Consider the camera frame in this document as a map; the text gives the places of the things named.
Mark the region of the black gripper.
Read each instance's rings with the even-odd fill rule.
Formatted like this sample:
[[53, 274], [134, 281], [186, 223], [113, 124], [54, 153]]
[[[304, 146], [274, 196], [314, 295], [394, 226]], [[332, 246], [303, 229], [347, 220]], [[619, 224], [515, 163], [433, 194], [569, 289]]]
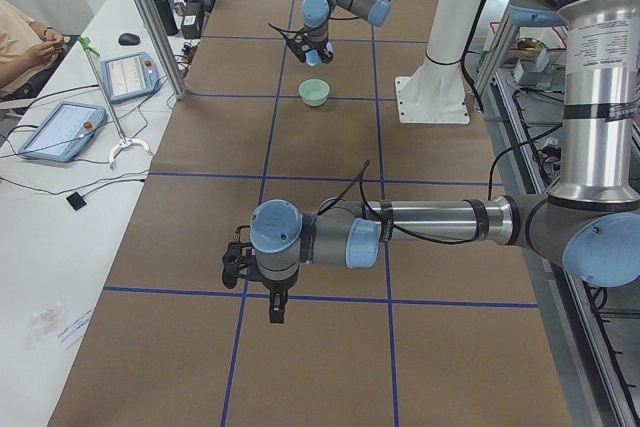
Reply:
[[321, 61], [323, 63], [330, 63], [333, 60], [333, 46], [329, 41], [327, 31], [314, 31], [306, 32], [306, 41], [309, 45], [309, 50], [316, 49], [321, 54]]
[[263, 286], [269, 291], [269, 322], [280, 324], [285, 321], [288, 291], [297, 283], [298, 274], [293, 274], [286, 279], [273, 280], [264, 278]]

